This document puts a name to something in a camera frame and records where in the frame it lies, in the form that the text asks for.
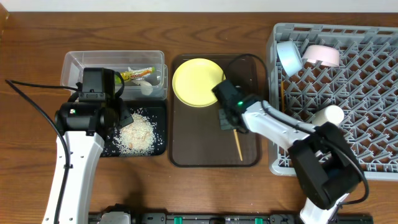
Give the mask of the rice and nuts leftovers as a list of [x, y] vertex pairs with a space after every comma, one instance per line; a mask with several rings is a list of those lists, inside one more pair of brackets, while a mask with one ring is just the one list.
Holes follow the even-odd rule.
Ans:
[[163, 131], [158, 128], [156, 115], [149, 114], [146, 108], [130, 109], [133, 122], [121, 129], [111, 141], [115, 152], [120, 156], [151, 156], [164, 149]]

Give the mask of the yellow green snack wrapper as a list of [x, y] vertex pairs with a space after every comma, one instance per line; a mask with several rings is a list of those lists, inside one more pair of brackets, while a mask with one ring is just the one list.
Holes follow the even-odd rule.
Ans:
[[120, 72], [121, 77], [124, 82], [132, 82], [133, 80], [142, 80], [152, 75], [155, 72], [155, 67], [147, 67], [133, 70], [128, 67], [128, 71]]

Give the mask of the light blue bowl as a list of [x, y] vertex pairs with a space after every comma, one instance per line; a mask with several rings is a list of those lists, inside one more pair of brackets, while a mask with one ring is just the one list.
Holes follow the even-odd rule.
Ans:
[[288, 77], [295, 75], [303, 68], [302, 58], [296, 44], [292, 41], [276, 45], [277, 54]]

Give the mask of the white cup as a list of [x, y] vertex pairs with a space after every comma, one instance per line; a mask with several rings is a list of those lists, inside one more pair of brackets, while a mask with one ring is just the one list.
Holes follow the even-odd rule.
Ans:
[[345, 114], [339, 106], [330, 105], [317, 111], [314, 116], [312, 123], [316, 126], [321, 126], [327, 122], [339, 126], [344, 120]]

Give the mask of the white bowl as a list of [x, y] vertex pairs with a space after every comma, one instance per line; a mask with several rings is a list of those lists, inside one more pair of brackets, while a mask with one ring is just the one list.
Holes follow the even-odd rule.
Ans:
[[340, 64], [339, 51], [324, 45], [310, 45], [302, 58], [313, 64], [321, 62], [321, 65], [327, 67], [338, 67]]

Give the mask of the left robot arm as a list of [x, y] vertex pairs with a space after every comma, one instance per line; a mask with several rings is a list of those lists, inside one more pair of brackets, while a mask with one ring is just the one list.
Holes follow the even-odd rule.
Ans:
[[57, 161], [43, 223], [88, 223], [96, 167], [108, 135], [133, 122], [122, 99], [67, 102], [56, 114]]

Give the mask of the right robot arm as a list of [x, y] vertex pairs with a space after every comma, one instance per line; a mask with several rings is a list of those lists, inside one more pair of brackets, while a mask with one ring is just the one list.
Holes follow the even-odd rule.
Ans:
[[332, 123], [302, 123], [254, 95], [218, 95], [230, 123], [258, 133], [286, 149], [307, 199], [303, 223], [331, 223], [364, 172], [340, 130]]

